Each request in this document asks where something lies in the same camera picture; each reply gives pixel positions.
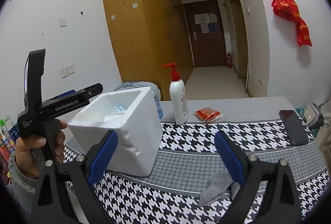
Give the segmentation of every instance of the white foam box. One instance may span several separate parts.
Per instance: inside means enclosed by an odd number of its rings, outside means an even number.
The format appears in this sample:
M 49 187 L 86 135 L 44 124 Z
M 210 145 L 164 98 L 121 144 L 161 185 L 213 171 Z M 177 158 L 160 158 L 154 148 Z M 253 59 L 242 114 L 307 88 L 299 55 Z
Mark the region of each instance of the white foam box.
M 119 119 L 103 122 L 110 110 L 123 106 Z M 162 127 L 150 87 L 101 94 L 70 120 L 68 126 L 85 152 L 111 129 L 119 142 L 107 169 L 148 176 L 162 139 Z

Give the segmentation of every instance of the screw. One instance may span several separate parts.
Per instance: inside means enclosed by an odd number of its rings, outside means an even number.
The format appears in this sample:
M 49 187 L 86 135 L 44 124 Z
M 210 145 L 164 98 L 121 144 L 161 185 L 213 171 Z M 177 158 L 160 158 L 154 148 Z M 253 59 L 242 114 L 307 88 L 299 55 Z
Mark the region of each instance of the screw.
M 48 161 L 46 161 L 45 165 L 47 167 L 51 167 L 53 165 L 53 161 L 52 160 L 48 160 Z
M 84 159 L 85 159 L 85 156 L 84 155 L 78 155 L 76 157 L 76 161 L 78 161 L 78 162 L 82 162 L 82 161 L 84 161 Z
M 287 161 L 285 159 L 281 159 L 279 161 L 280 165 L 286 166 L 287 165 Z
M 250 161 L 256 161 L 258 158 L 254 154 L 250 154 L 250 155 L 248 155 L 248 159 Z

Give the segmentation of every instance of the doorway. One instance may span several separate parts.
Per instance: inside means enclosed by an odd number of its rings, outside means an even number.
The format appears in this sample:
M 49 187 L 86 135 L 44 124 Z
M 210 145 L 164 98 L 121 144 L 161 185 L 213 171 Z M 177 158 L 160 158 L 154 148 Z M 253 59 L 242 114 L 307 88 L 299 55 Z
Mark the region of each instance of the doorway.
M 218 1 L 184 4 L 194 67 L 226 65 L 224 30 Z
M 230 0 L 234 25 L 237 36 L 238 77 L 243 81 L 247 90 L 248 81 L 248 39 L 246 22 L 241 0 Z

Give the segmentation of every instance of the red bag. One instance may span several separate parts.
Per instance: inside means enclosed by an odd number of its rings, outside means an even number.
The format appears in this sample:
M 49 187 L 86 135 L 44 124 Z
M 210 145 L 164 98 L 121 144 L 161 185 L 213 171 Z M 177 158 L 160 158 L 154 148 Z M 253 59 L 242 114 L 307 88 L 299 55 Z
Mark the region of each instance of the red bag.
M 304 20 L 300 17 L 297 3 L 294 0 L 273 0 L 271 6 L 273 7 L 273 12 L 277 16 L 296 23 L 297 43 L 299 46 L 312 46 L 308 27 Z

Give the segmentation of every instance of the fire extinguisher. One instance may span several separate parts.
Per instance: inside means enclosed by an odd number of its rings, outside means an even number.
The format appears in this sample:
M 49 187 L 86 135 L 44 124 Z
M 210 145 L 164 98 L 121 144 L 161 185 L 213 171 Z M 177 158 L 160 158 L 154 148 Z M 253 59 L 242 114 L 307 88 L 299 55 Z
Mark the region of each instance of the fire extinguisher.
M 226 58 L 227 58 L 227 62 L 226 62 L 227 67 L 228 68 L 232 68 L 232 53 L 231 52 L 228 52 L 226 54 Z

